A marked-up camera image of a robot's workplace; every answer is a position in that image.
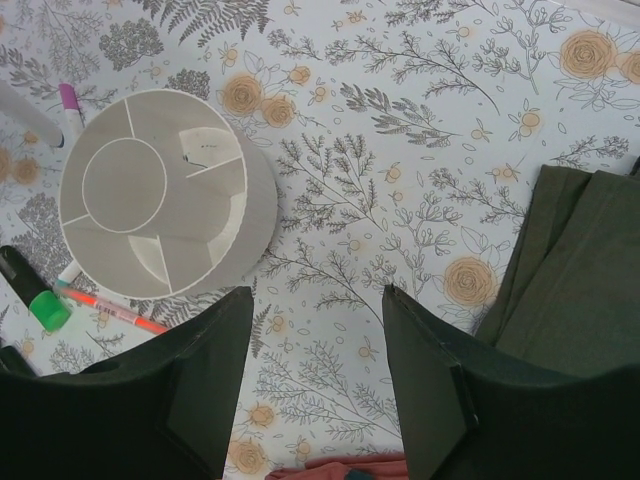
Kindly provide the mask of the white round compartment organizer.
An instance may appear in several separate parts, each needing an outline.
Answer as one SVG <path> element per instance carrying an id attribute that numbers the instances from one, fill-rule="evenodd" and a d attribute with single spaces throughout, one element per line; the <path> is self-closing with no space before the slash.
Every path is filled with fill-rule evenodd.
<path id="1" fill-rule="evenodd" d="M 82 272 L 135 300 L 239 284 L 268 247 L 278 209 L 263 153 L 207 102 L 168 89 L 131 94 L 88 123 L 58 207 Z"/>

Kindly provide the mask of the orange pen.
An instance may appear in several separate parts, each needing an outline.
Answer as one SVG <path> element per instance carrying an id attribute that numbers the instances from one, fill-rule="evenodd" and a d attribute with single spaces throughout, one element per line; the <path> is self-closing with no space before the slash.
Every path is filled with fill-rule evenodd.
<path id="1" fill-rule="evenodd" d="M 72 289 L 68 286 L 56 286 L 54 290 L 79 304 L 88 306 L 102 313 L 106 313 L 109 316 L 127 322 L 147 332 L 159 335 L 167 332 L 168 327 L 157 323 L 151 319 L 140 316 L 137 313 L 111 301 L 102 299 L 97 296 L 87 294 L 85 292 Z"/>

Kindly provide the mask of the green-capped black highlighter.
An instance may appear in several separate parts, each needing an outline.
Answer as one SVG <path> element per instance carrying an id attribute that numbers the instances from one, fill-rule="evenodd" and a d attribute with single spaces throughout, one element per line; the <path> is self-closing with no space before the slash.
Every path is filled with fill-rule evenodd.
<path id="1" fill-rule="evenodd" d="M 1 247 L 1 274 L 19 299 L 48 332 L 60 330 L 71 312 L 14 247 Z"/>

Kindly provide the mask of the floral patterned mat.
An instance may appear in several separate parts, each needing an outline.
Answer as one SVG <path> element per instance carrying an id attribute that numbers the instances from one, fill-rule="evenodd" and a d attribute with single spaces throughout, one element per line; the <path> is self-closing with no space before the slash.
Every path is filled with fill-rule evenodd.
<path id="1" fill-rule="evenodd" d="M 152 88 L 268 157 L 279 226 L 224 475 L 401 449 L 381 295 L 466 331 L 540 166 L 639 153 L 639 21 L 619 1 L 5 1 L 1 77 L 59 126 Z"/>

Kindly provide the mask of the teal-capped white pen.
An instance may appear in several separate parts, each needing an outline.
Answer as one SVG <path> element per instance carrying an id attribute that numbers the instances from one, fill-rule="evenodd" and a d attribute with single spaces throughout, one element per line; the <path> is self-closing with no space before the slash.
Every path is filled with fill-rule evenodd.
<path id="1" fill-rule="evenodd" d="M 53 288 L 59 291 L 63 288 L 70 287 L 74 281 L 81 275 L 82 270 L 77 261 L 71 261 L 58 275 Z"/>

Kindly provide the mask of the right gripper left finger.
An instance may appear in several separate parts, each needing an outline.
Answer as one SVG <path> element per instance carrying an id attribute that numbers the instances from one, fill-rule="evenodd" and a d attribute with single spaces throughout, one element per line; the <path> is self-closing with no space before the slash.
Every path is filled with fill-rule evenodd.
<path id="1" fill-rule="evenodd" d="M 193 319 L 76 374 L 1 370 L 5 479 L 219 479 L 254 300 L 238 287 Z"/>

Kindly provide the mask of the dark green cloth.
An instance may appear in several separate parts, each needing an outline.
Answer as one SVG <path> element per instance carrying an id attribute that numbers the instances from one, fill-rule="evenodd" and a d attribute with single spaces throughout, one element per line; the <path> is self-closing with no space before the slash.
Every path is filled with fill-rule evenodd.
<path id="1" fill-rule="evenodd" d="M 477 339 L 591 377 L 639 362 L 639 169 L 543 166 Z"/>

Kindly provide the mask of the purple-capped white pen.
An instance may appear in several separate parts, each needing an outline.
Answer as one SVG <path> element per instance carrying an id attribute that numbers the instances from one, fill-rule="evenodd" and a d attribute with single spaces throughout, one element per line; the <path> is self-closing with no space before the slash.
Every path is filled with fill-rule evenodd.
<path id="1" fill-rule="evenodd" d="M 65 135 L 65 143 L 73 146 L 85 129 L 83 114 L 72 85 L 60 83 L 58 90 L 69 128 L 69 134 Z"/>

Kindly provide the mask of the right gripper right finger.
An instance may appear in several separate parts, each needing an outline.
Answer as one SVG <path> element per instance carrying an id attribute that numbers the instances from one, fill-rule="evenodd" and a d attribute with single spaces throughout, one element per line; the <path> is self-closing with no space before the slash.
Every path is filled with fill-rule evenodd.
<path id="1" fill-rule="evenodd" d="M 387 286 L 388 365 L 413 479 L 635 479 L 639 369 L 587 379 L 502 353 Z"/>

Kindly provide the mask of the red cloth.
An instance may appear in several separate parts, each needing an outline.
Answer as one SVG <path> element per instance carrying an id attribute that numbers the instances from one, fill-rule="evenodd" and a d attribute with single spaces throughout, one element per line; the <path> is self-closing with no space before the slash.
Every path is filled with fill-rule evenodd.
<path id="1" fill-rule="evenodd" d="M 320 458 L 306 462 L 303 468 L 282 468 L 265 476 L 266 480 L 407 480 L 408 478 L 406 458 L 399 453 Z"/>

